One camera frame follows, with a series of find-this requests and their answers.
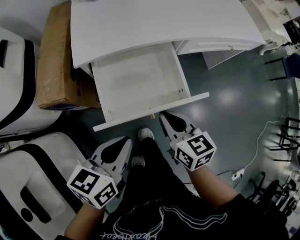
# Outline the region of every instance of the white cube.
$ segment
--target white cube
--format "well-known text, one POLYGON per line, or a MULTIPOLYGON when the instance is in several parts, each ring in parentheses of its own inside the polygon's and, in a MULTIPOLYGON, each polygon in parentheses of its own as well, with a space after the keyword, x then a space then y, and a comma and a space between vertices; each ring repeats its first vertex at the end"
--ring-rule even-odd
POLYGON ((67 186, 84 203, 98 209, 103 208, 118 194, 112 178, 80 165, 75 168, 67 186))
POLYGON ((175 159, 193 171, 207 164, 214 156, 216 149, 211 137, 204 132, 178 142, 175 148, 175 159))

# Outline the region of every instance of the black handle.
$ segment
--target black handle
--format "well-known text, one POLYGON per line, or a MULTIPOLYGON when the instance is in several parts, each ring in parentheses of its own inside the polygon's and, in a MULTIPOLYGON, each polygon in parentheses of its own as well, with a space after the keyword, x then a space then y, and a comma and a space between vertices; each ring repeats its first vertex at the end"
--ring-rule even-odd
POLYGON ((0 42, 0 67, 4 66, 6 50, 8 48, 8 41, 1 40, 0 42))
POLYGON ((27 207, 38 217, 42 223, 48 223, 51 221, 50 215, 38 203, 27 187, 23 187, 20 195, 27 207))

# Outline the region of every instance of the white cable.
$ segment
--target white cable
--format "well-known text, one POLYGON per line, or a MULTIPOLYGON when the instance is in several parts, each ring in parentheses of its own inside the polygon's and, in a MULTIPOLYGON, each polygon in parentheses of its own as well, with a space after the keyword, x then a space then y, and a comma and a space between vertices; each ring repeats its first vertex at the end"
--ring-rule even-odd
POLYGON ((263 132, 265 131, 265 129, 266 129, 266 127, 267 127, 267 125, 268 125, 268 123, 270 122, 270 123, 279 123, 279 122, 281 122, 281 120, 282 120, 282 118, 287 118, 287 117, 289 117, 290 115, 291 115, 291 112, 290 111, 288 111, 287 112, 287 115, 288 116, 286 116, 286 117, 284 117, 284 116, 281 116, 281 118, 280 118, 280 120, 279 121, 274 121, 274 122, 271 122, 271 121, 267 121, 267 123, 266 123, 266 125, 264 126, 264 128, 263 128, 263 131, 259 134, 259 136, 258 136, 258 138, 257 138, 257 140, 256 140, 256 153, 255 153, 255 155, 254 155, 254 157, 253 157, 253 159, 251 160, 251 162, 250 163, 248 163, 246 166, 245 166, 245 168, 244 168, 244 171, 246 170, 246 168, 253 162, 253 160, 254 160, 254 158, 256 157, 256 155, 257 155, 257 151, 258 151, 258 139, 260 138, 260 136, 263 134, 263 132))

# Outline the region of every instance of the person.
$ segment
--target person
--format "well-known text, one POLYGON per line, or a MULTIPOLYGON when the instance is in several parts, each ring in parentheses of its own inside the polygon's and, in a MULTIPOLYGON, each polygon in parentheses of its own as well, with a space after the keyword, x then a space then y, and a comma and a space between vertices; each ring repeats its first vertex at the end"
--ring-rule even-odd
POLYGON ((254 239, 286 235, 269 226, 255 205, 220 180, 208 167, 188 171, 199 197, 172 172, 154 135, 139 130, 142 157, 133 157, 123 200, 102 223, 104 209, 84 204, 57 239, 160 240, 254 239))

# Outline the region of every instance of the black pants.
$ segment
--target black pants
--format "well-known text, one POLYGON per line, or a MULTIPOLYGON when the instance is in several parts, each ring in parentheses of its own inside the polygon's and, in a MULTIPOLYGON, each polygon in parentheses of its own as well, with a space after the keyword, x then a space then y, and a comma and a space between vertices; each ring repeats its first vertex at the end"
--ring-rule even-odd
POLYGON ((143 139, 141 148, 145 167, 137 165, 130 170, 121 205, 132 207, 150 200, 178 199, 192 195, 173 173, 152 138, 143 139))

